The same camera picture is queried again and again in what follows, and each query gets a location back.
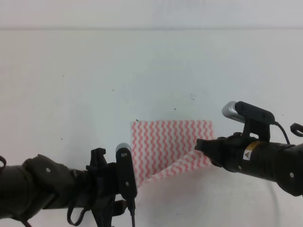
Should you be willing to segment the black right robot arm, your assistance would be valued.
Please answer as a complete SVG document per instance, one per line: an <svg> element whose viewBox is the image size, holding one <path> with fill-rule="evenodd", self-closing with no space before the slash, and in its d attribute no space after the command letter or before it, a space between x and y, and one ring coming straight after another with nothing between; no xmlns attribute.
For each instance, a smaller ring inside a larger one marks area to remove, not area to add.
<svg viewBox="0 0 303 227"><path fill-rule="evenodd" d="M303 194L303 146L269 141L268 124L244 124L243 132L215 140L197 139L214 166L272 181L292 196Z"/></svg>

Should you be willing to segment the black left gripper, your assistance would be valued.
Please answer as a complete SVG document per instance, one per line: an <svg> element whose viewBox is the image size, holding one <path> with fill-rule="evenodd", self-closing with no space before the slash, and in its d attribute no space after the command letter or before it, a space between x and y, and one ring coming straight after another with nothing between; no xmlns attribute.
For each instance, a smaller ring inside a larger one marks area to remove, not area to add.
<svg viewBox="0 0 303 227"><path fill-rule="evenodd" d="M128 209L126 200L121 196L117 178L117 164L107 165L104 148L96 148L91 151L88 173L92 180L88 185L88 201L83 206L76 222L71 225L79 226L87 211L91 211L98 227L112 226L112 217L123 215ZM135 226L135 213L131 214L132 226Z"/></svg>

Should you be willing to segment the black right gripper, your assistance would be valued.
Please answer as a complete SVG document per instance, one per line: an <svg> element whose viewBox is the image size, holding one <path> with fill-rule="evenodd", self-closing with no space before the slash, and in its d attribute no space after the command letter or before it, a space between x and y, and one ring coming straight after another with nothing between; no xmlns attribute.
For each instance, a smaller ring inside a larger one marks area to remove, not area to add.
<svg viewBox="0 0 303 227"><path fill-rule="evenodd" d="M235 132L228 137L218 137L215 140L197 139L195 150L210 157L211 163L232 173L240 172L240 156L243 154L244 141L241 132Z"/></svg>

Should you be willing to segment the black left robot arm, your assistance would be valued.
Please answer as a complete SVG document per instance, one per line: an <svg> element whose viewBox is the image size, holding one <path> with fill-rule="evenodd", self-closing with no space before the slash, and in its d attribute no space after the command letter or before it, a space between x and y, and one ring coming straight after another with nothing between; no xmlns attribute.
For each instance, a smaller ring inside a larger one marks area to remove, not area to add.
<svg viewBox="0 0 303 227"><path fill-rule="evenodd" d="M116 161L105 160L105 150L91 151L85 170L70 169L43 155L19 166L0 160L0 216L29 226L41 210L67 209L67 221L79 226L91 211L97 226L109 227L114 216L135 211L137 185L131 149L116 150Z"/></svg>

